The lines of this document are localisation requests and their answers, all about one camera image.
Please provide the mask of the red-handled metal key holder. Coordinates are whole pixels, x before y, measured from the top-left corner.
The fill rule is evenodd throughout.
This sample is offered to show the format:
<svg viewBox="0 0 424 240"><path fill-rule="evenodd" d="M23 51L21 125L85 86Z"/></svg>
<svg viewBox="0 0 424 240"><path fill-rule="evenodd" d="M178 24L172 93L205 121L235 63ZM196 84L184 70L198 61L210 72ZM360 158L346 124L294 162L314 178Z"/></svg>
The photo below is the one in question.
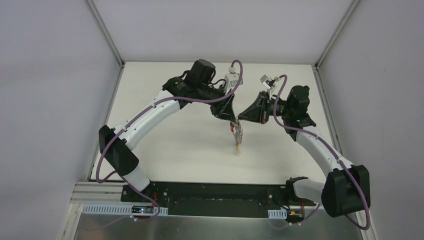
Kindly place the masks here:
<svg viewBox="0 0 424 240"><path fill-rule="evenodd" d="M240 146L243 140L243 128L241 122L238 119L236 121L230 122L230 131L234 136L234 146L237 148Z"/></svg>

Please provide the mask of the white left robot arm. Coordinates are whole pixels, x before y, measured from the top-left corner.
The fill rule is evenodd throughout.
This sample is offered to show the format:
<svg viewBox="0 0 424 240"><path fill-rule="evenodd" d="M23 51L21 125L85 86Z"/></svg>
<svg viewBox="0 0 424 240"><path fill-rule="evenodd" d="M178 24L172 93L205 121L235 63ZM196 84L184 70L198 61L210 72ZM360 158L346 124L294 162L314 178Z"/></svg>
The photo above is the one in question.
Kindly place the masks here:
<svg viewBox="0 0 424 240"><path fill-rule="evenodd" d="M224 84L218 88L212 82L216 67L205 60L196 60L191 69L182 75L170 78L146 106L131 118L114 127L102 126L98 131L100 158L112 166L128 185L133 187L133 195L140 202L152 198L151 180L143 171L142 164L133 149L159 123L191 103L210 106L211 114L220 120L235 121L233 110L235 91L243 81L243 65L234 60L225 75Z"/></svg>

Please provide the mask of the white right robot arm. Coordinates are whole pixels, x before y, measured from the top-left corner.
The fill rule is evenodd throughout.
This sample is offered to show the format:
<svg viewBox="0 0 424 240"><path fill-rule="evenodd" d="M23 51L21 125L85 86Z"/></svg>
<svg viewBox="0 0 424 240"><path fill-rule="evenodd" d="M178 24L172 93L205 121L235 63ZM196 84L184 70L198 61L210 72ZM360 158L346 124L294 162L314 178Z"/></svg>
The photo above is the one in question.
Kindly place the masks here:
<svg viewBox="0 0 424 240"><path fill-rule="evenodd" d="M307 177L287 180L288 188L283 196L288 204L296 205L306 199L321 204L333 218L364 211L366 219L370 219L368 169L364 165L354 165L324 140L307 112L309 103L308 86L292 87L286 100L262 91L238 119L265 124L271 118L281 118L280 126L309 153L325 175L325 183Z"/></svg>

